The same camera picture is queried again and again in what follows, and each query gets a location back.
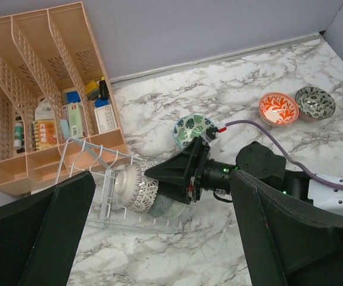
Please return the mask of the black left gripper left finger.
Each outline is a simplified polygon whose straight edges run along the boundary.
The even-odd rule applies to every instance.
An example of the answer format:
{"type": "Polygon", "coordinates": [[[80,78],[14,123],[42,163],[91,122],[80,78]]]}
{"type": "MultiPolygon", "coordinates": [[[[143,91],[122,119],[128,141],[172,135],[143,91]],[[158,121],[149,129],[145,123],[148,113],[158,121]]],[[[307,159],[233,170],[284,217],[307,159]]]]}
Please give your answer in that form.
{"type": "Polygon", "coordinates": [[[0,285],[66,285],[95,193],[83,171],[0,207],[0,285]]]}

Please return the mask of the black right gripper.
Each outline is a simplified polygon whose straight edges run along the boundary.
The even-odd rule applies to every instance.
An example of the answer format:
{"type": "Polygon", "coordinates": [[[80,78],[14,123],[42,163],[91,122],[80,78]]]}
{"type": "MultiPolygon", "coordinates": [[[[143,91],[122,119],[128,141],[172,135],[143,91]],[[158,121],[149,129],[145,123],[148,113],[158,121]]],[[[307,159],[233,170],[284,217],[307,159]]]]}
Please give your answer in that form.
{"type": "Polygon", "coordinates": [[[202,191],[212,191],[216,200],[232,203],[230,175],[236,165],[215,161],[210,156],[210,146],[202,137],[195,137],[182,151],[144,172],[158,180],[158,193],[183,204],[198,202],[202,191]]]}

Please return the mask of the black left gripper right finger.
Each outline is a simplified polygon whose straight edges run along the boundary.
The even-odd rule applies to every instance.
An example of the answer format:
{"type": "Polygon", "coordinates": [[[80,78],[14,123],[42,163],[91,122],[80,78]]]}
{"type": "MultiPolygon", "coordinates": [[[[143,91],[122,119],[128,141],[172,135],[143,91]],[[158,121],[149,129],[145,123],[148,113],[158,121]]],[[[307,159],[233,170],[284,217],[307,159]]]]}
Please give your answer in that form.
{"type": "Polygon", "coordinates": [[[241,170],[230,189],[252,285],[343,285],[343,216],[241,170]]]}

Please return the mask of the blue wave hexagon bowl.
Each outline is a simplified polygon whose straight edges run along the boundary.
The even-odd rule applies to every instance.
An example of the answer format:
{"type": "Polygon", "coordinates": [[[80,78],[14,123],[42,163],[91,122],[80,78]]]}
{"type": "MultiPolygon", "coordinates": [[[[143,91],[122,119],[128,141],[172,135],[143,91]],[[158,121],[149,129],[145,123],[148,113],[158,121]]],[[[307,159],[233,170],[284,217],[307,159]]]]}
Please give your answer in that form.
{"type": "Polygon", "coordinates": [[[153,202],[153,205],[147,213],[154,218],[159,218],[170,209],[173,202],[173,199],[165,195],[158,194],[153,202]]]}

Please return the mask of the grey lace patterned bowl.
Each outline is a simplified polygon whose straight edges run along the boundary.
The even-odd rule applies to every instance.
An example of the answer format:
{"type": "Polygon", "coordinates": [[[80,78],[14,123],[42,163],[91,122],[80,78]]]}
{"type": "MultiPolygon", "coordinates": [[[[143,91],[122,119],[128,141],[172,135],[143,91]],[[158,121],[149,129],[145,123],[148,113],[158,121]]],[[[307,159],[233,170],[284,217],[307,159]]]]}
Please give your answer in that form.
{"type": "Polygon", "coordinates": [[[159,183],[144,173],[153,162],[136,162],[121,170],[115,179],[114,191],[125,207],[133,212],[147,213],[157,196],[159,183]]]}

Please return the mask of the orange floral bowl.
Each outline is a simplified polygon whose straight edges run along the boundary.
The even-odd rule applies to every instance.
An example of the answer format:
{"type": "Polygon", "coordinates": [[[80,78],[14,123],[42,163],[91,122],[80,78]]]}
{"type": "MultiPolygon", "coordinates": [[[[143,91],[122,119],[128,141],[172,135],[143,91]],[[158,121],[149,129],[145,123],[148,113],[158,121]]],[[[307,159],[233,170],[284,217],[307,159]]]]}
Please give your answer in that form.
{"type": "Polygon", "coordinates": [[[259,115],[270,126],[287,126],[299,117],[296,101],[281,92],[270,92],[263,95],[258,104],[259,115]]]}

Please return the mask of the black leaf patterned bowl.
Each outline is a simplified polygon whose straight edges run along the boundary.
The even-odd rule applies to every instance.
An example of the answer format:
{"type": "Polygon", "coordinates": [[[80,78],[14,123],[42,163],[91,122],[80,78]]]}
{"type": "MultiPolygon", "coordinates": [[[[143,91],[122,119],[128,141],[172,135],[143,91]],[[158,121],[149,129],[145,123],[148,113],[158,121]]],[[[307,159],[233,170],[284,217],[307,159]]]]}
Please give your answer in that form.
{"type": "Polygon", "coordinates": [[[336,104],[332,96],[326,91],[307,86],[295,94],[295,102],[299,107],[299,116],[308,122],[328,119],[335,113],[336,104]]]}

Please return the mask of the white teal patterned bowl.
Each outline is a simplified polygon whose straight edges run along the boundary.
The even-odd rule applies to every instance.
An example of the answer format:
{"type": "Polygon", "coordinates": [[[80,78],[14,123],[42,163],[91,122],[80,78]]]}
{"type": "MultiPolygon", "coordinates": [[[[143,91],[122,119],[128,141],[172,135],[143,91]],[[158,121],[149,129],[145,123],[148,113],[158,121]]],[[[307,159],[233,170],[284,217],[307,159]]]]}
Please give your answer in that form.
{"type": "Polygon", "coordinates": [[[164,216],[167,219],[176,219],[183,214],[187,206],[187,204],[175,201],[171,204],[170,208],[167,210],[164,216]]]}

